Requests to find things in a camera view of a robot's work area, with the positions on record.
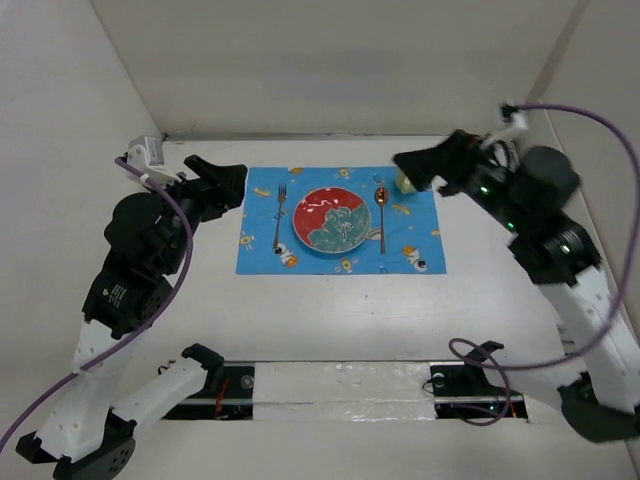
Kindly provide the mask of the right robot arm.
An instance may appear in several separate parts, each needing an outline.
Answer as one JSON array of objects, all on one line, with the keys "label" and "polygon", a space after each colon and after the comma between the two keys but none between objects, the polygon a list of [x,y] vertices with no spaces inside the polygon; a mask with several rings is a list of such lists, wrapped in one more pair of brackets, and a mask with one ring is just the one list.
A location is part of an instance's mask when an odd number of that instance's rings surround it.
[{"label": "right robot arm", "polygon": [[639,436],[639,346],[612,306],[601,255],[588,232],[563,211],[580,185],[569,159],[547,146],[526,151],[515,168],[496,163],[480,137],[454,131],[433,148],[398,153],[393,163],[418,191],[439,177],[443,197],[467,195],[512,235],[514,259],[553,306],[579,365],[497,370],[515,353],[487,341],[463,356],[462,381],[473,393],[492,387],[535,398],[560,411],[593,443]]}]

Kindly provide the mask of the copper spoon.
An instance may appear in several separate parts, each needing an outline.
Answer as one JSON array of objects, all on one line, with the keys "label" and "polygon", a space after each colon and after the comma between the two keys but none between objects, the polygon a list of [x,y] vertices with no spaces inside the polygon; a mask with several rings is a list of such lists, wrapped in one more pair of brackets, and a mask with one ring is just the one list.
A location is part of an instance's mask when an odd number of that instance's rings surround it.
[{"label": "copper spoon", "polygon": [[389,200],[388,190],[384,186],[377,188],[375,192],[375,201],[379,207],[380,213],[380,253],[384,255],[386,253],[386,239],[385,239],[385,206]]}]

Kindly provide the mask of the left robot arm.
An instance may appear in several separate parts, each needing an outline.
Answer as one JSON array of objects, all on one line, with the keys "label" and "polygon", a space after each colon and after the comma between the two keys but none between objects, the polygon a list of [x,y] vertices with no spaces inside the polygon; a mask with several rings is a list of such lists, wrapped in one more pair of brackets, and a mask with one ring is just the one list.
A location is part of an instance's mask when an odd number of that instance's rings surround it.
[{"label": "left robot arm", "polygon": [[242,164],[217,166],[186,158],[191,178],[163,180],[128,166],[140,192],[115,206],[104,236],[109,251],[90,286],[71,372],[50,389],[58,403],[17,453],[50,464],[56,479],[113,479],[140,435],[188,397],[224,393],[223,357],[194,344],[130,397],[117,400],[132,351],[181,288],[197,228],[238,208],[248,175]]}]

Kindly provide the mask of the red and teal plate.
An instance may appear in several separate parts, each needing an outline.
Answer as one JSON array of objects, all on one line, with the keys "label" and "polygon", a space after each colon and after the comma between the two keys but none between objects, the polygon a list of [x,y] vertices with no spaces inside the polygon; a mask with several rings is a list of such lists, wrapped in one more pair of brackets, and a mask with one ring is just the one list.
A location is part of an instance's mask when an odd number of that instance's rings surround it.
[{"label": "red and teal plate", "polygon": [[292,224],[296,236],[312,251],[344,254],[364,242],[372,214],[356,193],[340,187],[322,187],[299,201]]}]

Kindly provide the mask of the blue space-print cloth placemat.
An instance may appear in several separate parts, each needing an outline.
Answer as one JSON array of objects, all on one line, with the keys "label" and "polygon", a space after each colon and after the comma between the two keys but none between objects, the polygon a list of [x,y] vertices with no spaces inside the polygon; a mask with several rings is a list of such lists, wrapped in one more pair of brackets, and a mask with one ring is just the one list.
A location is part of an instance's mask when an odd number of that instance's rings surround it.
[{"label": "blue space-print cloth placemat", "polygon": [[[432,191],[401,194],[392,167],[254,167],[239,235],[240,275],[444,274],[447,271]],[[278,186],[287,185],[279,245],[272,249]],[[378,187],[389,193],[385,206],[386,253],[380,253]],[[344,254],[322,254],[296,236],[292,217],[299,201],[322,187],[345,188],[369,206],[372,224],[364,242]]]}]

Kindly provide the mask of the copper fork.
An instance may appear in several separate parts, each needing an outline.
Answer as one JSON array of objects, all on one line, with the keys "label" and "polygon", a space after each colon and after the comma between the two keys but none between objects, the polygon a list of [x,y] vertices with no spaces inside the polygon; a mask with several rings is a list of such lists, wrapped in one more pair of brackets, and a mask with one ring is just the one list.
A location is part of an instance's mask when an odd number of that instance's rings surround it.
[{"label": "copper fork", "polygon": [[274,240],[273,240],[273,244],[272,244],[272,249],[273,250],[276,250],[278,248],[278,245],[279,245],[280,225],[281,225],[281,219],[282,219],[283,206],[284,206],[284,203],[286,201],[286,198],[287,198],[287,185],[285,183],[281,183],[278,186],[278,196],[277,196],[278,211],[277,211],[277,216],[276,216],[276,227],[275,227],[275,233],[274,233]]}]

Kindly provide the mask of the pale yellow-green mug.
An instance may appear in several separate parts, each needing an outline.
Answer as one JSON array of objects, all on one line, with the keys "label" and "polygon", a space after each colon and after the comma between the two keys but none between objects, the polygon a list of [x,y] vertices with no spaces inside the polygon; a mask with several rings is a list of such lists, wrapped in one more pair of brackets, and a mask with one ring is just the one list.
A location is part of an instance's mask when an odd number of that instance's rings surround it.
[{"label": "pale yellow-green mug", "polygon": [[395,186],[403,195],[409,195],[416,192],[416,189],[410,179],[399,169],[396,170]]}]

